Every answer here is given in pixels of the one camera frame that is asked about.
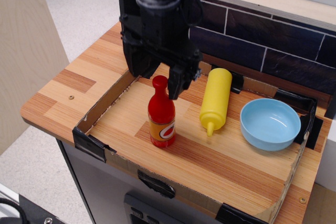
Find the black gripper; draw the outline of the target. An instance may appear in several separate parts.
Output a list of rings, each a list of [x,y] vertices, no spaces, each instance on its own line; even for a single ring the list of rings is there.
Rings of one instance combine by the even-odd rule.
[[[134,77],[149,79],[169,66],[169,99],[177,100],[200,76],[203,56],[189,30],[203,18],[201,0],[119,0],[123,52]]]

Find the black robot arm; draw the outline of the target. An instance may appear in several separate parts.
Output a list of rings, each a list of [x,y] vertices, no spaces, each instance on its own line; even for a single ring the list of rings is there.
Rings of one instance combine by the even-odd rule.
[[[202,53],[189,38],[203,18],[200,0],[119,0],[123,51],[133,76],[150,78],[169,66],[169,98],[176,100],[200,76]]]

